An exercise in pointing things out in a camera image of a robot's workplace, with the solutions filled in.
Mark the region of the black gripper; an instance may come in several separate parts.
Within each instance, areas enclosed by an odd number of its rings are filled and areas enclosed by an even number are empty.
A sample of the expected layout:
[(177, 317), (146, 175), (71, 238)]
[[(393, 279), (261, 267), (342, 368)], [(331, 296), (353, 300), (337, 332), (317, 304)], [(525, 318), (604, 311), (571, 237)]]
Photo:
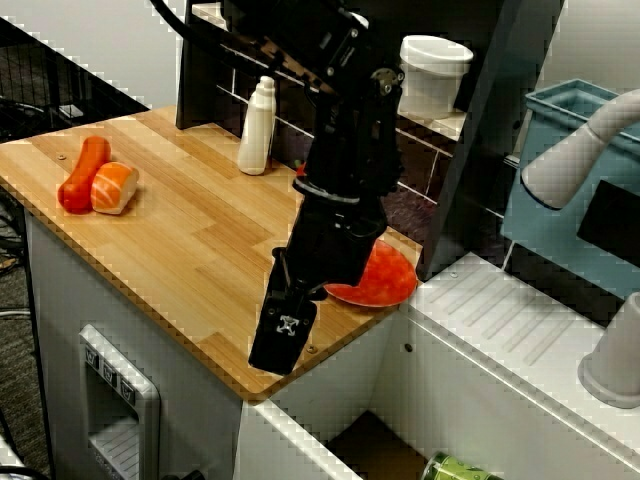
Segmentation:
[(378, 197), (356, 205), (304, 197), (287, 246), (273, 250), (250, 366), (281, 376), (293, 371), (317, 314), (313, 301), (327, 298), (327, 284), (357, 285), (386, 228)]

